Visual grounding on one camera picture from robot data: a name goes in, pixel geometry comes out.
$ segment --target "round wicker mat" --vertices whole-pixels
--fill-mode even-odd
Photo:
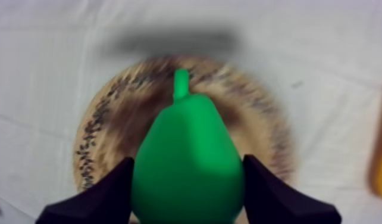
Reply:
[[[213,100],[240,156],[254,154],[277,177],[294,171],[290,133],[279,107],[241,72],[206,58],[147,60],[116,75],[94,97],[74,141],[74,177],[83,191],[124,157],[135,157],[156,115],[171,104],[173,73],[190,71],[190,91]]]

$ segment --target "pear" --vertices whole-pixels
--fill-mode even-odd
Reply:
[[[131,206],[142,224],[234,223],[244,202],[241,158],[213,102],[174,74],[174,101],[135,159]]]

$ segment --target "table surface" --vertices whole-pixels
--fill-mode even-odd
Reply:
[[[0,0],[0,224],[76,193],[72,143],[95,93],[146,57],[256,76],[284,108],[298,190],[382,223],[366,182],[382,105],[382,0]]]

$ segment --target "woven basket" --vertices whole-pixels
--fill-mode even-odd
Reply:
[[[188,69],[190,91],[214,102],[240,156],[254,154],[290,183],[295,170],[289,129],[278,105],[251,78],[206,58],[146,60],[116,75],[94,97],[74,141],[74,177],[83,191],[124,157],[135,157],[156,115],[172,103],[173,73]]]

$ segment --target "white tablecloth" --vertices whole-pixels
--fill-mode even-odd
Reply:
[[[87,104],[121,70],[165,53],[255,74],[292,127],[297,189],[334,203],[343,223],[382,223],[366,182],[382,0],[0,0],[0,224],[33,223],[76,193],[71,145]]]

